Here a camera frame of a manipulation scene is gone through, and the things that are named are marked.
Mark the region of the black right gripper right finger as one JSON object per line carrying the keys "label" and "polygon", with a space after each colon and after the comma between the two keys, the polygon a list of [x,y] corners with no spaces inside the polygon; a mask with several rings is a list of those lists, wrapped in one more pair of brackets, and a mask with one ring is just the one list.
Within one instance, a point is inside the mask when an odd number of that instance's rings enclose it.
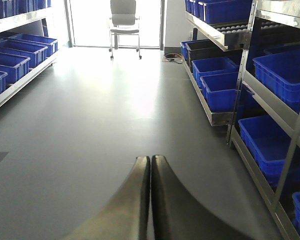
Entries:
{"label": "black right gripper right finger", "polygon": [[151,158],[151,205],[157,240],[250,239],[203,206],[160,154]]}

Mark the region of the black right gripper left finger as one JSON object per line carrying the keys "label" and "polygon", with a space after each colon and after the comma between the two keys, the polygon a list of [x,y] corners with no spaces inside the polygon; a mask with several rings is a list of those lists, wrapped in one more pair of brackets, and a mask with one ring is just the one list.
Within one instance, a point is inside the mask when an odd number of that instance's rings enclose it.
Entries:
{"label": "black right gripper left finger", "polygon": [[106,205],[64,240],[146,240],[151,162],[138,156],[124,183]]}

